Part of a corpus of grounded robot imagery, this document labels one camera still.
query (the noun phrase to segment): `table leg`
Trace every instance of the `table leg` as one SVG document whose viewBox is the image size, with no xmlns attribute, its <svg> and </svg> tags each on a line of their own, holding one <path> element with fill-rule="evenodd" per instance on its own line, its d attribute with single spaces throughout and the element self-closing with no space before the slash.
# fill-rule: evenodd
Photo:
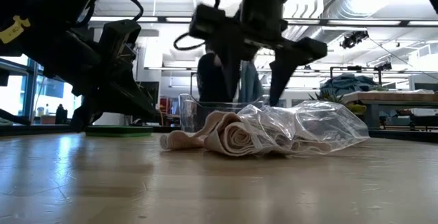
<svg viewBox="0 0 438 224">
<path fill-rule="evenodd" d="M 378 104 L 367 105 L 364 120 L 365 124 L 368 126 L 368 129 L 380 129 L 381 125 L 378 111 Z"/>
</svg>

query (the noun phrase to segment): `workbench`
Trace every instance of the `workbench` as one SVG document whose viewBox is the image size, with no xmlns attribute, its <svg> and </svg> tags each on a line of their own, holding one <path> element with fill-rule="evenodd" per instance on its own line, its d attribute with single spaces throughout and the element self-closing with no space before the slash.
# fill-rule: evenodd
<svg viewBox="0 0 438 224">
<path fill-rule="evenodd" d="M 438 108 L 438 95 L 399 92 L 353 92 L 344 95 L 344 103 L 360 101 L 366 105 L 364 122 L 370 129 L 380 129 L 379 112 L 408 108 Z"/>
<path fill-rule="evenodd" d="M 0 223 L 438 223 L 434 144 L 236 159 L 158 138 L 1 137 Z"/>
</svg>

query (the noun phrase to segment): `yellow label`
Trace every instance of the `yellow label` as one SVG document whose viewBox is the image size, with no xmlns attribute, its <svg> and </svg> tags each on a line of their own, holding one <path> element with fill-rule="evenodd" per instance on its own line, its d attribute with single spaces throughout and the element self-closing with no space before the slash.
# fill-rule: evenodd
<svg viewBox="0 0 438 224">
<path fill-rule="evenodd" d="M 29 19 L 22 20 L 20 16 L 14 16 L 15 23 L 5 29 L 4 31 L 0 32 L 0 39 L 4 44 L 8 44 L 9 42 L 12 42 L 15 38 L 20 36 L 24 31 L 24 27 L 30 27 Z"/>
</svg>

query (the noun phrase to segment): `plastic bag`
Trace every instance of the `plastic bag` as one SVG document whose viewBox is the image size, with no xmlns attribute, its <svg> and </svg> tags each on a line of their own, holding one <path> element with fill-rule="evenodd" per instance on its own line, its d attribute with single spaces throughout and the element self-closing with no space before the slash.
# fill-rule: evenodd
<svg viewBox="0 0 438 224">
<path fill-rule="evenodd" d="M 326 154 L 367 140 L 368 127 L 344 105 L 305 101 L 293 108 L 248 105 L 237 115 L 250 134 L 254 154 Z"/>
</svg>

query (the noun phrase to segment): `glass window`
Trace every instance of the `glass window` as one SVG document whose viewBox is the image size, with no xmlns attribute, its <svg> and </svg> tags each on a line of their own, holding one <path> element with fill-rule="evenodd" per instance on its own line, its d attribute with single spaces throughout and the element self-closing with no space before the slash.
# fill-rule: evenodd
<svg viewBox="0 0 438 224">
<path fill-rule="evenodd" d="M 38 76 L 36 80 L 35 106 L 36 116 L 56 115 L 57 107 L 62 104 L 67 109 L 67 117 L 71 118 L 73 112 L 82 104 L 82 96 L 76 97 L 71 93 L 72 86 L 56 79 Z"/>
<path fill-rule="evenodd" d="M 9 76 L 8 86 L 0 86 L 1 109 L 13 115 L 23 115 L 26 79 L 25 76 Z"/>
<path fill-rule="evenodd" d="M 0 56 L 0 58 L 25 66 L 29 64 L 29 58 L 26 55 L 21 55 L 20 57 Z"/>
</svg>

